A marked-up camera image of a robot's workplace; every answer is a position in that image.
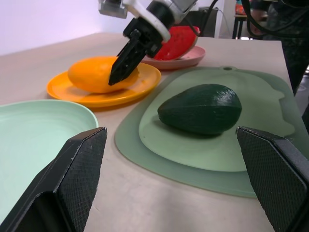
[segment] white table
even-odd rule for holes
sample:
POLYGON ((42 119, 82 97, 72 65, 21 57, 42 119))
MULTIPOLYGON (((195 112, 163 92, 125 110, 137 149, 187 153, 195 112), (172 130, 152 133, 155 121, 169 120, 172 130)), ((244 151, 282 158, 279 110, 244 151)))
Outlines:
MULTIPOLYGON (((0 104, 46 99, 56 74, 85 57, 117 55, 125 43, 121 34, 100 33, 0 57, 0 104)), ((290 84, 280 42, 200 38, 197 45, 207 52, 201 66, 267 72, 290 84)), ((122 156, 113 138, 133 108, 95 112, 108 140, 85 232, 273 232, 258 200, 177 183, 122 156)))

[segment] yellow mango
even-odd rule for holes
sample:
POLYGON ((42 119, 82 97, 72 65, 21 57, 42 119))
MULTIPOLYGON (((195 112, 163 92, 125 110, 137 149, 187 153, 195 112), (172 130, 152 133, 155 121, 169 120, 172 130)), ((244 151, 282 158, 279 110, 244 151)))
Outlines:
POLYGON ((93 57, 81 60, 69 68, 68 78, 76 87, 92 93, 110 93, 135 84, 139 77, 137 68, 127 79, 113 86, 108 84, 116 59, 117 57, 93 57))

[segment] green cutting board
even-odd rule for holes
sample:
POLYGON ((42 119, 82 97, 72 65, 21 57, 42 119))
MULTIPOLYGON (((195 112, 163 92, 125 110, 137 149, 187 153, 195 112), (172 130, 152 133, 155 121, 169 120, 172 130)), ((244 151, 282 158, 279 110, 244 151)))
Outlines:
MULTIPOLYGON (((217 192, 255 197, 250 185, 246 171, 243 172, 217 172, 194 168, 180 163, 173 162, 149 150, 141 141, 139 136, 139 125, 142 116, 152 101, 175 79, 184 74, 192 76, 193 71, 212 72, 218 68, 191 68, 177 71, 163 81, 146 99, 144 99, 120 124, 115 135, 115 141, 120 152, 134 163, 162 176, 183 182, 203 189, 217 192)), ((287 136, 288 139, 302 152, 309 157, 309 136, 302 122, 299 109, 295 103, 294 96, 287 84, 280 78, 267 74, 247 70, 235 70, 243 74, 254 75, 262 78, 272 88, 283 93, 284 97, 279 100, 284 121, 293 125, 295 133, 287 136)))
POLYGON ((177 163, 220 172, 245 171, 235 135, 237 126, 268 131, 281 137, 294 133, 294 127, 283 120, 279 103, 282 98, 283 93, 248 73, 220 69, 188 72, 172 81, 148 106, 140 121, 140 139, 151 151, 177 163), (236 92, 242 111, 231 129, 220 136, 197 136, 166 126, 159 120, 157 110, 162 103, 202 84, 219 84, 236 92))

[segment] cable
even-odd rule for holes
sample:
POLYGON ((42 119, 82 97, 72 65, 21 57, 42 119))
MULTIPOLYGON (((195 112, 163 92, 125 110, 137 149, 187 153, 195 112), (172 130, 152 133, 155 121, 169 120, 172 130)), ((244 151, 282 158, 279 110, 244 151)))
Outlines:
POLYGON ((243 6, 243 9, 247 15, 247 29, 248 29, 248 32, 252 35, 252 36, 255 36, 255 37, 260 37, 261 35, 255 35, 251 29, 250 29, 250 22, 257 28, 259 29, 260 31, 262 32, 265 32, 266 34, 270 34, 270 35, 274 35, 274 36, 277 36, 277 37, 283 37, 283 38, 304 38, 305 36, 308 36, 307 34, 304 34, 304 33, 299 33, 299 34, 286 34, 286 33, 277 33, 277 31, 279 30, 283 30, 289 26, 291 26, 293 23, 295 23, 297 20, 299 20, 301 17, 303 17, 306 13, 308 13, 309 10, 305 10, 303 13, 301 13, 297 19, 294 19, 293 21, 291 21, 290 23, 288 23, 287 25, 283 26, 283 27, 280 27, 279 29, 276 29, 276 30, 268 30, 264 27, 262 27, 261 25, 259 25, 254 19, 253 17, 251 16, 251 10, 250 10, 250 2, 249 0, 241 0, 241 3, 242 3, 242 6, 243 6))
MULTIPOLYGON (((301 19, 306 13, 308 12, 308 10, 304 11, 303 13, 301 13, 298 17, 296 17, 294 20, 292 20, 291 22, 287 23, 286 25, 280 27, 280 28, 277 28, 275 30, 272 30, 272 32, 277 32, 277 31, 280 31, 280 30, 284 30, 288 27, 290 27, 292 24, 294 24, 296 21, 298 21, 299 19, 301 19)), ((252 31, 251 31, 251 28, 250 28, 250 25, 247 26, 247 30, 249 32, 249 34, 251 34, 251 36, 255 36, 255 37, 263 37, 265 35, 267 35, 267 33, 265 34, 262 34, 262 35, 255 35, 252 31)))
POLYGON ((228 34, 229 34, 230 36, 232 36, 232 33, 231 33, 230 29, 228 28, 227 19, 226 19, 225 15, 223 14, 223 11, 220 10, 220 9, 218 9, 218 11, 220 11, 220 12, 222 13, 222 16, 223 16, 223 19, 224 19, 224 21, 225 21, 226 29, 227 29, 228 34))
POLYGON ((187 19, 187 18, 184 18, 185 22, 189 25, 189 27, 191 28, 191 30, 194 32, 194 34, 196 36, 199 36, 200 33, 197 32, 197 30, 195 30, 195 28, 193 27, 192 23, 187 19))
MULTIPOLYGON (((223 18, 224 18, 225 24, 226 24, 227 32, 228 32, 228 34, 229 34, 230 36, 232 36, 232 33, 231 33, 230 29, 228 28, 227 19, 226 19, 225 15, 224 15, 223 11, 220 10, 220 9, 218 9, 218 8, 215 8, 215 9, 216 9, 217 11, 220 11, 220 12, 221 12, 221 14, 222 14, 222 16, 223 16, 223 18)), ((208 10, 209 10, 209 7, 201 7, 201 8, 199 8, 199 10, 207 10, 207 11, 208 11, 208 10)))
POLYGON ((217 3, 217 1, 218 1, 218 0, 213 0, 212 3, 211 3, 211 5, 210 5, 210 7, 209 7, 209 9, 208 9, 208 11, 207 11, 207 14, 206 14, 206 16, 205 16, 205 23, 204 23, 204 26, 203 26, 203 28, 200 30, 202 33, 203 33, 203 31, 205 30, 205 28, 206 28, 206 25, 207 25, 207 22, 208 22, 208 19, 209 19, 210 15, 211 15, 212 9, 213 9, 213 7, 215 6, 215 4, 217 3))

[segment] pink plate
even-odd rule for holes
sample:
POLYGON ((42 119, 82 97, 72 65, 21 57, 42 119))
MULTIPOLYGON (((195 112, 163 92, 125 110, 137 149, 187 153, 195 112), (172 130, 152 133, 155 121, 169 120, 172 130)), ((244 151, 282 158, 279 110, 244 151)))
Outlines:
POLYGON ((205 56, 205 50, 195 46, 183 57, 176 60, 160 61, 145 57, 141 62, 152 65, 159 70, 176 70, 196 66, 205 56))

